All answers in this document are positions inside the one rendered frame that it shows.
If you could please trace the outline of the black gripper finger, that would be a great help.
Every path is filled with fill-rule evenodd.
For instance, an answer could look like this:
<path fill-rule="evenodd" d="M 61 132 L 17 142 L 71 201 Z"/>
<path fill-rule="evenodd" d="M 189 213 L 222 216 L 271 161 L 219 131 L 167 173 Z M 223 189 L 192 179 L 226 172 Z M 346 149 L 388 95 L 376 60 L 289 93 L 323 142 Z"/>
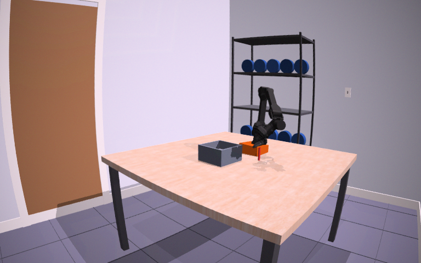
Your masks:
<path fill-rule="evenodd" d="M 264 139 L 264 137 L 257 130 L 257 134 L 256 134 L 255 138 L 253 139 L 253 141 L 251 143 L 252 144 L 255 144 L 256 142 L 258 142 L 258 141 L 260 141 L 262 139 Z"/>
<path fill-rule="evenodd" d="M 258 146 L 261 146 L 261 145 L 265 145 L 265 143 L 263 143 L 263 142 L 260 140 L 260 141 L 258 141 L 258 142 L 256 142 L 256 143 L 254 144 L 253 148 L 258 147 Z"/>

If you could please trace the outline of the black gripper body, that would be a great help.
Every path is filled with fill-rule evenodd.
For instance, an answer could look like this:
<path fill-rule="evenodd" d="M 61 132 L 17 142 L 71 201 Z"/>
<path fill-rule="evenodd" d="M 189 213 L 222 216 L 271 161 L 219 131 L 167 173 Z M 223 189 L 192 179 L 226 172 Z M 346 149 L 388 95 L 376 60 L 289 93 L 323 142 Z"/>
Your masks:
<path fill-rule="evenodd" d="M 262 126 L 258 126 L 257 130 L 259 130 L 259 133 L 264 137 L 264 139 L 262 139 L 262 142 L 266 145 L 268 143 L 267 139 L 274 132 L 273 127 L 270 124 L 266 124 L 264 128 Z"/>

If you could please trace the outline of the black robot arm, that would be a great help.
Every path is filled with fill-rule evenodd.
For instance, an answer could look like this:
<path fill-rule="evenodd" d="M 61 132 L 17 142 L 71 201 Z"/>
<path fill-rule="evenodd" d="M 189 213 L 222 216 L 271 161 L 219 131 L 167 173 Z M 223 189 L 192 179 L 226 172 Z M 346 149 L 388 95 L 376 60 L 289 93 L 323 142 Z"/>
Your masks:
<path fill-rule="evenodd" d="M 270 124 L 273 127 L 274 131 L 276 129 L 284 130 L 284 128 L 286 127 L 286 124 L 283 121 L 283 114 L 282 114 L 281 108 L 276 103 L 276 99 L 274 96 L 274 89 L 269 88 L 269 87 L 260 87 L 258 89 L 258 95 L 260 97 L 260 106 L 259 106 L 258 120 L 257 122 L 255 122 L 253 126 L 253 130 L 252 130 L 252 135 L 254 136 L 254 138 L 257 134 L 257 127 L 262 126 L 264 128 L 266 125 L 265 124 L 265 111 L 266 111 L 267 100 L 270 106 L 269 116 L 272 119 L 272 121 L 269 122 L 268 124 Z"/>

